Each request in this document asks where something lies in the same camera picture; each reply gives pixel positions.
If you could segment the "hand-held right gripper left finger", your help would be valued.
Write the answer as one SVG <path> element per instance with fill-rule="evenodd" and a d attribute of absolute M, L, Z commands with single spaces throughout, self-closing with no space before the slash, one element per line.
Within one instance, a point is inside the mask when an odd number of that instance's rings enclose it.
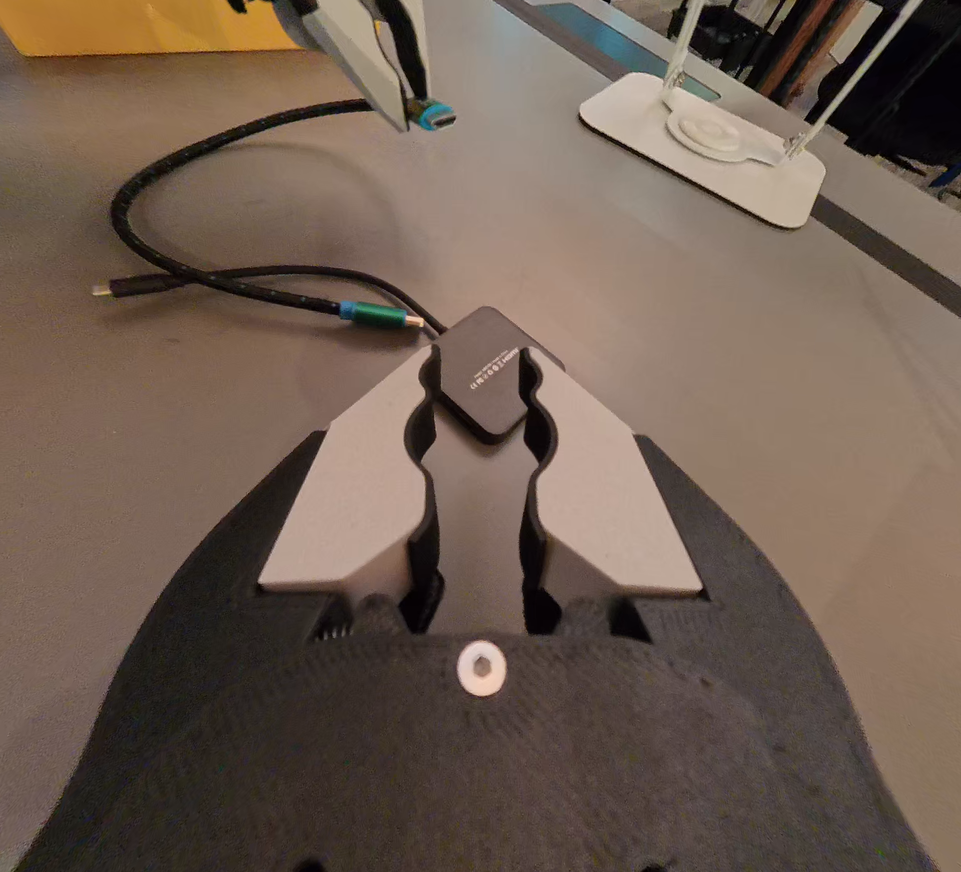
<path fill-rule="evenodd" d="M 385 595 L 412 631 L 429 627 L 446 587 L 424 467 L 439 373 L 439 348 L 424 346 L 332 419 L 258 577 L 263 590 L 329 592 L 353 609 Z"/>

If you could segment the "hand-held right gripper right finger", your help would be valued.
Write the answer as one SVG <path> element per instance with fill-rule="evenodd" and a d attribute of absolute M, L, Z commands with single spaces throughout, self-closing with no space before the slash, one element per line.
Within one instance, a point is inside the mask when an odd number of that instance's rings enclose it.
<path fill-rule="evenodd" d="M 536 461 L 519 534 L 525 629 L 553 632 L 578 600 L 619 624 L 634 597 L 703 595 L 631 426 L 537 348 L 519 355 L 519 394 Z"/>

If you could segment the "black adapter hub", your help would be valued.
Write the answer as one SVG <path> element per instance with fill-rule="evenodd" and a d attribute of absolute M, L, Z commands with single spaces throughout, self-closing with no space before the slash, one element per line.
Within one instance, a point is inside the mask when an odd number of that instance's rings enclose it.
<path fill-rule="evenodd" d="M 519 360 L 537 346 L 561 368 L 564 363 L 493 306 L 480 306 L 436 338 L 439 400 L 485 445 L 507 439 L 527 406 L 519 392 Z"/>

